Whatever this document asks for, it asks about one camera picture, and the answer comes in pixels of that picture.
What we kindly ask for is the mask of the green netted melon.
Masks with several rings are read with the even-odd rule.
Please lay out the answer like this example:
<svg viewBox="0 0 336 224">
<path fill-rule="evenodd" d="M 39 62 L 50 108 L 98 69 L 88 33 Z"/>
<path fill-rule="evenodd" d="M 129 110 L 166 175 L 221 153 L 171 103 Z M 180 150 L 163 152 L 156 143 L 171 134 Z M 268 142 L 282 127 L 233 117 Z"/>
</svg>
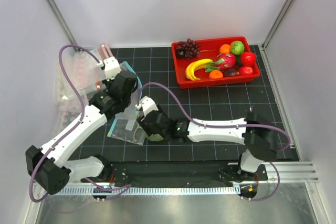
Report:
<svg viewBox="0 0 336 224">
<path fill-rule="evenodd" d="M 150 142 L 160 142 L 160 141 L 163 141 L 164 138 L 159 135 L 159 134 L 151 134 L 151 135 L 148 135 L 145 130 L 140 127 L 140 126 L 137 126 L 135 131 L 134 131 L 134 134 L 133 134 L 133 139 L 136 141 L 137 137 L 139 137 L 138 139 L 138 142 L 140 143 L 143 143 L 144 142 L 144 139 L 147 139 L 148 141 Z"/>
</svg>

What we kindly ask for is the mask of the clear zip bag blue zipper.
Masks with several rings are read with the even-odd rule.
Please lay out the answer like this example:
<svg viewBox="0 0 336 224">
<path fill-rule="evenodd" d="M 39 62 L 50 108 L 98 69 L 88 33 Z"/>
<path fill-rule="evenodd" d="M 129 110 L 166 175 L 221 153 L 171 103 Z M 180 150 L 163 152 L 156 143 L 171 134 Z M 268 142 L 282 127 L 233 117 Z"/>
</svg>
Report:
<svg viewBox="0 0 336 224">
<path fill-rule="evenodd" d="M 118 113 L 115 118 L 120 120 L 135 120 L 138 116 L 138 110 L 136 109 L 137 100 L 139 97 L 138 91 L 142 88 L 142 82 L 135 73 L 135 71 L 133 70 L 133 68 L 126 61 L 120 63 L 120 67 L 121 70 L 125 70 L 126 72 L 131 72 L 136 75 L 138 81 L 138 87 L 131 94 L 131 102 L 129 106 L 124 110 L 124 112 Z"/>
</svg>

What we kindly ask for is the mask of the clear zip bag white label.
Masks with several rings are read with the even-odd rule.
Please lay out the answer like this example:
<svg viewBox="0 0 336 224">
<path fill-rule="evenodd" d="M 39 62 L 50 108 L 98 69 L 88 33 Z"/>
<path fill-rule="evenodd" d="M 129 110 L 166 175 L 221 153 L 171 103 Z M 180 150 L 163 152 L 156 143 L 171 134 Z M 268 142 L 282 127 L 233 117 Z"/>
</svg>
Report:
<svg viewBox="0 0 336 224">
<path fill-rule="evenodd" d="M 131 144 L 143 145 L 146 134 L 136 120 L 114 119 L 107 137 Z"/>
</svg>

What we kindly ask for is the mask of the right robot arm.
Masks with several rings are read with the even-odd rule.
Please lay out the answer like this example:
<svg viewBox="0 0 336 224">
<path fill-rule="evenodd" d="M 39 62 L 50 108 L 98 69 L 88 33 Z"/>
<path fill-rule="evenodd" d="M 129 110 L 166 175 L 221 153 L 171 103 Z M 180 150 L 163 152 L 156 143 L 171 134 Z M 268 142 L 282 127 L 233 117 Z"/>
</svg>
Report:
<svg viewBox="0 0 336 224">
<path fill-rule="evenodd" d="M 161 140 L 180 142 L 231 142 L 245 146 L 236 168 L 220 169 L 228 181 L 243 182 L 256 178 L 263 162 L 277 160 L 278 129 L 260 115 L 249 112 L 245 118 L 231 121 L 204 121 L 199 119 L 171 119 L 159 105 L 136 105 L 137 122 L 152 142 Z"/>
</svg>

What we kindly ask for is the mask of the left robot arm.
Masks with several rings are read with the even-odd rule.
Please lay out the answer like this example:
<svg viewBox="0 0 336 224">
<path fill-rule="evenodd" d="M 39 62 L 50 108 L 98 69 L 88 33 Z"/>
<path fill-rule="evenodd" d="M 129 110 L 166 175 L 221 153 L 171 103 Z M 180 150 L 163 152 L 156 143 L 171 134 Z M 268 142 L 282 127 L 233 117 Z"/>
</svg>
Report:
<svg viewBox="0 0 336 224">
<path fill-rule="evenodd" d="M 30 181 L 37 182 L 50 195 L 60 192 L 70 181 L 94 177 L 106 182 L 111 177 L 109 163 L 104 158 L 68 161 L 94 131 L 125 111 L 138 87 L 136 74 L 128 71 L 121 71 L 113 80 L 103 83 L 105 89 L 96 92 L 84 111 L 61 133 L 40 148 L 32 145 L 25 153 Z"/>
</svg>

